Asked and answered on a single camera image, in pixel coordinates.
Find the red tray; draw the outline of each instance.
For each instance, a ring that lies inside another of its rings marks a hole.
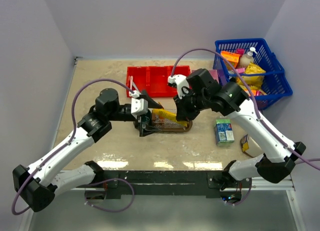
[[[126,72],[125,84],[130,87],[131,76],[133,82],[139,91],[146,90],[152,98],[172,98],[177,95],[177,90],[168,86],[168,77],[171,75],[173,66],[129,66]],[[177,66],[174,71],[175,75],[188,76],[190,74],[189,66]]]

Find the blue plastic crate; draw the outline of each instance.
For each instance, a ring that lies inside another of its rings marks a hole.
[[[244,76],[264,76],[261,89],[267,94],[255,96],[258,108],[265,110],[276,101],[285,96],[291,96],[293,91],[286,80],[285,70],[270,51],[267,42],[263,38],[229,39],[215,41],[215,50],[235,53],[236,49],[244,49],[245,53],[250,47],[255,47],[257,54],[253,55],[254,63],[266,71],[264,74],[244,74]],[[217,70],[219,81],[222,85],[228,83],[235,74],[228,73],[222,58],[215,56],[213,69]]]

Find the gray wall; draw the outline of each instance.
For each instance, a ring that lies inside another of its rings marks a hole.
[[[0,0],[0,230],[11,214],[12,170],[48,152],[72,73],[72,55],[44,0]],[[25,207],[19,202],[17,210]]]
[[[306,144],[306,158],[320,158],[319,30],[320,0],[286,0],[266,35],[293,89],[291,98],[275,104],[266,115],[288,137]],[[293,181],[308,230],[319,230],[319,171],[300,164]]]
[[[284,0],[45,0],[86,58],[177,57],[215,40],[264,37]],[[196,52],[190,57],[210,57]]]

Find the table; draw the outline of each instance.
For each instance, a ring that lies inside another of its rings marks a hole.
[[[71,103],[79,88],[98,78],[110,78],[125,83],[128,66],[167,66],[175,60],[108,59],[79,60],[76,65],[68,97],[63,110],[55,145],[72,130]],[[179,65],[189,65],[191,70],[211,69],[213,60],[182,60]],[[100,91],[114,88],[119,93],[120,104],[130,103],[123,87],[100,82],[87,87],[79,96],[75,107],[77,122],[94,104]],[[166,109],[175,109],[171,98],[157,98]],[[72,170],[87,161],[97,162],[105,170],[221,170],[232,160],[245,160],[240,139],[246,134],[232,123],[235,142],[229,147],[217,147],[214,124],[220,113],[204,110],[193,121],[186,133],[155,133],[139,137],[132,122],[112,122],[112,130],[90,148],[73,159],[64,169]]]

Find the yellow snack package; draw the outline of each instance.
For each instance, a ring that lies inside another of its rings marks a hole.
[[[263,70],[258,65],[254,64],[253,62],[251,62],[248,65],[248,67],[245,69],[244,73],[247,75],[258,75],[258,74],[265,74],[266,71]],[[257,87],[257,89],[261,89],[261,85],[264,81],[264,77],[265,76],[242,76],[242,78],[248,85],[255,86]],[[236,83],[238,85],[244,85],[238,77],[236,78]]]

